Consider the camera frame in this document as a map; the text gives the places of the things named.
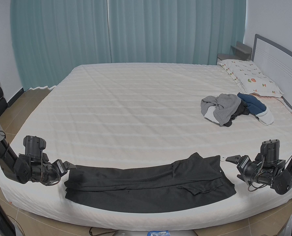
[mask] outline headboard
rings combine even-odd
[[[292,52],[256,34],[251,60],[278,85],[292,108]]]

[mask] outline pillowcase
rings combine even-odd
[[[245,94],[253,93],[277,98],[280,98],[283,94],[275,82],[265,76],[253,61],[225,59],[217,64],[229,73]]]

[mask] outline bed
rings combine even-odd
[[[292,71],[292,56],[281,48],[275,51],[275,43],[263,39],[256,36],[252,59],[272,76],[292,106],[292,72],[290,76],[283,66]],[[283,57],[281,53],[287,59],[275,62]],[[282,75],[290,85],[282,84],[271,73]],[[269,187],[250,193],[236,177],[236,166],[224,158],[248,154],[254,159],[262,141],[279,139],[280,158],[288,159],[292,155],[292,109],[283,99],[261,97],[275,117],[271,125],[261,124],[252,115],[238,116],[229,128],[204,119],[202,98],[238,92],[230,75],[217,65],[80,65],[38,105],[11,143],[15,153],[23,153],[23,138],[39,136],[47,142],[44,152],[51,162],[59,158],[78,165],[122,169],[169,164],[194,152],[202,157],[221,155],[221,168],[237,191],[223,201],[168,213],[100,210],[65,199],[68,174],[52,187],[31,182],[22,185],[7,179],[1,168],[0,187],[8,201],[35,214],[122,230],[203,228],[277,207],[292,198],[292,189],[283,196]]]

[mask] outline floor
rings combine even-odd
[[[6,132],[10,143],[28,116],[48,95],[49,89],[26,91],[16,102],[2,114],[0,124]],[[45,218],[15,207],[7,202],[0,189],[0,204],[7,215],[13,217],[22,226],[26,236],[88,236],[88,226],[78,226]],[[197,229],[199,236],[272,236],[278,233],[292,213],[292,199],[274,209],[262,212],[237,222]],[[93,234],[110,232],[111,229],[93,228]]]

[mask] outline blue object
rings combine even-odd
[[[109,0],[112,62],[216,64],[243,40],[246,0]]]
[[[169,231],[151,231],[147,236],[170,236]]]
[[[237,96],[248,104],[251,114],[257,115],[266,110],[266,106],[253,95],[238,93]]]
[[[74,67],[111,62],[107,0],[11,0],[24,90],[59,84]]]

